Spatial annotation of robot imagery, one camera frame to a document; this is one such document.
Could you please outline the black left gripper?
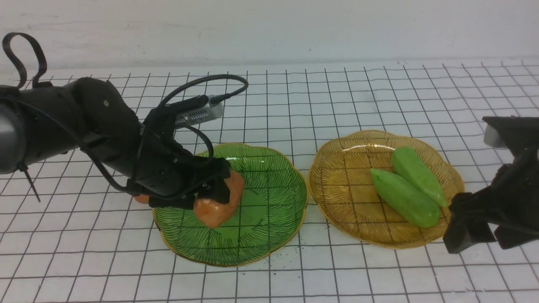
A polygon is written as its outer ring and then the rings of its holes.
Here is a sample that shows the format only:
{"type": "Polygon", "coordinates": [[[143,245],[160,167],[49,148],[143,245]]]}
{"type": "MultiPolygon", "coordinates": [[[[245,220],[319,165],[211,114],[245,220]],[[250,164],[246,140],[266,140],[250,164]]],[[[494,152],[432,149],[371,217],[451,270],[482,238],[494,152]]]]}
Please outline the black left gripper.
{"type": "Polygon", "coordinates": [[[229,162],[214,156],[209,138],[194,126],[176,129],[167,109],[177,94],[213,80],[200,77],[176,88],[140,122],[109,81],[84,77],[82,107],[89,132],[82,150],[100,170],[111,167],[126,176],[119,190],[146,194],[150,207],[191,210],[197,199],[227,205],[229,162]]]}

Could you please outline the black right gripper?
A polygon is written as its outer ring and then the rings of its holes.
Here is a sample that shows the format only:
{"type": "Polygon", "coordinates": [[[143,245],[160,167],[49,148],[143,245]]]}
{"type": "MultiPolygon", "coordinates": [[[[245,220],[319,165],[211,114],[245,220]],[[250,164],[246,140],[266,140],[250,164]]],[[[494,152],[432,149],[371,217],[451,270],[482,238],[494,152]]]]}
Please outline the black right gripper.
{"type": "Polygon", "coordinates": [[[522,150],[497,171],[490,186],[462,192],[449,206],[451,219],[443,236],[447,252],[459,254],[476,244],[497,243],[507,250],[539,239],[538,148],[522,150]],[[498,225],[492,232],[488,223],[498,225]]]}

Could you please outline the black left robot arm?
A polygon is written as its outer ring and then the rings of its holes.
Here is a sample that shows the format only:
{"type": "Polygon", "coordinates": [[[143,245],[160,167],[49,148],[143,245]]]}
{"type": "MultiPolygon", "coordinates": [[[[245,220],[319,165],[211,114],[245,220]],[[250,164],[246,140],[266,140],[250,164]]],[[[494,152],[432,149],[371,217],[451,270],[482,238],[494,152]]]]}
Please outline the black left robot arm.
{"type": "Polygon", "coordinates": [[[113,188],[152,208],[231,206],[240,199],[241,181],[228,161],[214,156],[207,136],[179,123],[187,109],[218,105],[223,96],[168,104],[189,86],[166,96],[143,122],[110,81],[83,77],[30,90],[1,86],[1,173],[26,171],[79,148],[113,188]]]}

